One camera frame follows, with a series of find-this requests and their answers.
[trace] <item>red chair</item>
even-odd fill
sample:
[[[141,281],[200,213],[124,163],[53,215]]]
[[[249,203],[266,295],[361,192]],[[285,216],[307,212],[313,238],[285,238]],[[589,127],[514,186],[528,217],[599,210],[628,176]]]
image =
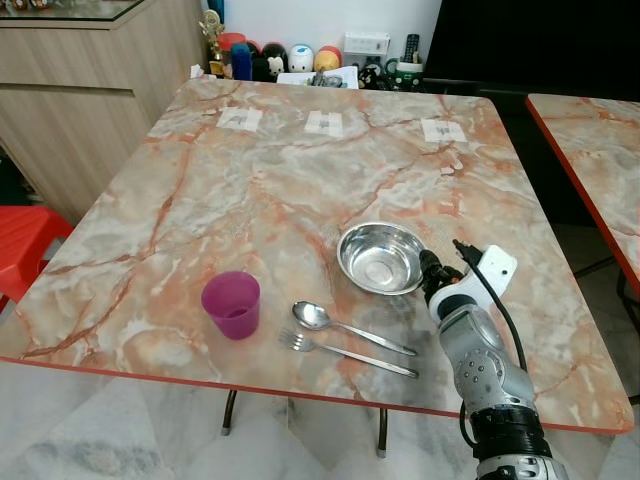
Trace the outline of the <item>red chair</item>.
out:
[[[46,207],[0,207],[0,312],[18,303],[48,263],[45,252],[73,227]]]

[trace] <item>marble tabletop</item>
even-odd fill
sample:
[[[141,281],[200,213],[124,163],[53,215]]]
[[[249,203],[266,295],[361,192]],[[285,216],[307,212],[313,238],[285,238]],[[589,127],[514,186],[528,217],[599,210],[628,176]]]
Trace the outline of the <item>marble tabletop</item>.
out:
[[[532,94],[527,104],[640,295],[640,103]]]
[[[503,299],[542,422],[632,428],[618,374],[500,118],[475,97],[187,82],[0,327],[0,357],[455,416],[460,398],[421,295],[366,293],[338,266],[340,233],[368,220],[411,229],[459,269],[454,238],[514,255]],[[258,330],[241,341],[222,336],[200,305],[204,284],[229,270],[251,273],[262,290]],[[303,299],[419,355],[343,331],[313,332],[315,340],[420,378],[284,348],[279,332],[294,327],[291,305]]]

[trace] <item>tiled floor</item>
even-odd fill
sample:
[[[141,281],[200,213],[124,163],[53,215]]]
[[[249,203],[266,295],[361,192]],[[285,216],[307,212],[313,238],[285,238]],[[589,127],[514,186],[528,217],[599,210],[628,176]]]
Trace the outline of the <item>tiled floor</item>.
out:
[[[608,255],[594,230],[556,233],[574,268]],[[640,339],[615,296],[616,275],[610,267],[580,286],[635,394]],[[475,478],[453,419],[390,412],[380,460],[376,410],[239,393],[231,435],[221,437],[225,400],[213,389],[0,364],[0,480]],[[618,437],[547,438],[572,480],[640,480],[638,426]]]

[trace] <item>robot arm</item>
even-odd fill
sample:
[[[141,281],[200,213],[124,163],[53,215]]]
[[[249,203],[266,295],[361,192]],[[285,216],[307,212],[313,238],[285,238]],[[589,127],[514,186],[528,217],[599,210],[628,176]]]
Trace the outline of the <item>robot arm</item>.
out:
[[[524,354],[519,349],[523,369],[507,355],[487,312],[491,293],[497,298],[504,292],[517,262],[495,245],[483,253],[454,244],[473,271],[463,275],[444,267],[425,250],[420,255],[423,290],[456,390],[470,414],[477,443],[469,443],[480,462],[478,480],[568,480],[544,439]],[[486,282],[494,292],[485,288]]]

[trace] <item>cabinet door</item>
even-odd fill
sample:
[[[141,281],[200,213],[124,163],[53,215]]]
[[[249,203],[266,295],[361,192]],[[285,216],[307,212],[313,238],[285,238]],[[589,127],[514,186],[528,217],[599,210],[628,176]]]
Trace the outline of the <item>cabinet door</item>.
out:
[[[150,128],[128,90],[0,86],[0,138],[43,200],[73,223]]]

